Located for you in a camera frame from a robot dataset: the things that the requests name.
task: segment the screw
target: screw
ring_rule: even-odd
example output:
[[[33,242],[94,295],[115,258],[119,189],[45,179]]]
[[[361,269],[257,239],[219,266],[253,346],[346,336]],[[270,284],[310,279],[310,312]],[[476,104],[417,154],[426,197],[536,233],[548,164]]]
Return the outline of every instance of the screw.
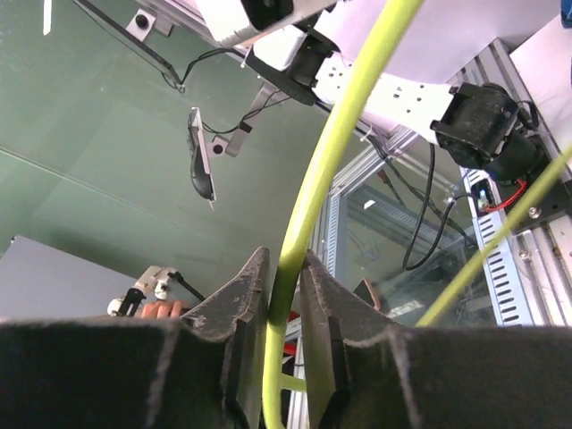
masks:
[[[530,207],[528,209],[528,215],[532,219],[538,219],[542,213],[543,213],[543,211],[540,208]]]
[[[148,29],[149,28],[149,19],[145,15],[137,15],[135,17],[135,23],[140,29]]]

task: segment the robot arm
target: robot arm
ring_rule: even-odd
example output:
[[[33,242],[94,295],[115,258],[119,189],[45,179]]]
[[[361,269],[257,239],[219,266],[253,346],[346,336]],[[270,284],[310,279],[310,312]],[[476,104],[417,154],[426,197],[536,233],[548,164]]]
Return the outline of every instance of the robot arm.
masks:
[[[249,56],[256,55],[258,61],[270,64],[275,63],[275,56],[285,56],[281,49],[289,48],[297,50],[296,54],[289,55],[293,57],[292,64],[300,63],[300,57],[308,58],[308,45],[299,47],[291,38],[281,42],[279,36],[274,34],[277,46],[274,52],[257,48],[263,43],[262,39],[254,44]],[[304,81],[311,82],[306,88],[316,98],[334,105],[348,82],[352,63],[346,63],[334,49],[324,55],[325,46],[327,44],[310,47],[309,50],[315,49],[323,60],[315,68],[315,75],[306,76]],[[292,79],[295,73],[290,67],[282,71],[282,76]],[[274,84],[282,89],[280,80],[274,80]],[[387,73],[378,80],[364,109],[367,119],[401,124],[428,143],[447,150],[459,166],[485,170],[494,181],[505,183],[534,176],[543,168],[543,150],[541,145],[525,137],[524,131],[530,127],[523,115],[525,111],[518,103],[494,84],[479,87],[465,83],[456,88],[406,80]]]
[[[223,46],[249,46],[335,3],[335,0],[196,0],[213,38]]]

